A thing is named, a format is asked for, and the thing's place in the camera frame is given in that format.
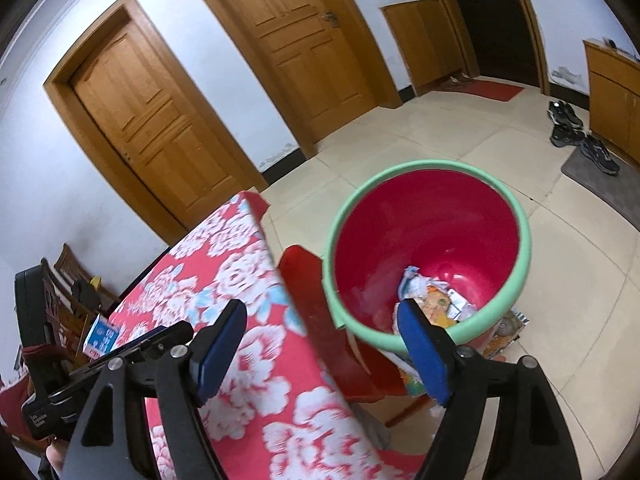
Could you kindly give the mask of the left hand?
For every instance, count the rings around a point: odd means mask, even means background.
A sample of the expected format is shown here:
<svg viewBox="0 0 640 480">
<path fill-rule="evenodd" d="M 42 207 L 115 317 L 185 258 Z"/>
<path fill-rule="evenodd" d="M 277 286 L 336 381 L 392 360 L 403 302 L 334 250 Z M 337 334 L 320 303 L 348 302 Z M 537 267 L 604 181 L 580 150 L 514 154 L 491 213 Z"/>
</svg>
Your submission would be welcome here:
<svg viewBox="0 0 640 480">
<path fill-rule="evenodd" d="M 60 439 L 52 441 L 46 449 L 47 461 L 55 471 L 58 478 L 62 477 L 67 451 L 68 443 Z"/>
</svg>

